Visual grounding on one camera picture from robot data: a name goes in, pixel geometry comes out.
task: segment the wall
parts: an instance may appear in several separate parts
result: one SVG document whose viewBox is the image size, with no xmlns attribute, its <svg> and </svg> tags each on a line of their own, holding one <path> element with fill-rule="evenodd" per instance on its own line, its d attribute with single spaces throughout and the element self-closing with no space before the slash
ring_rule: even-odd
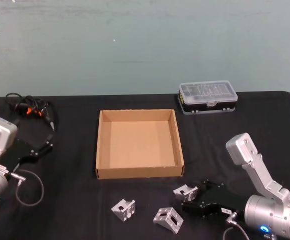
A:
<svg viewBox="0 0 290 240">
<path fill-rule="evenodd" d="M 0 96 L 290 91 L 290 1 L 0 0 Z"/>
</svg>

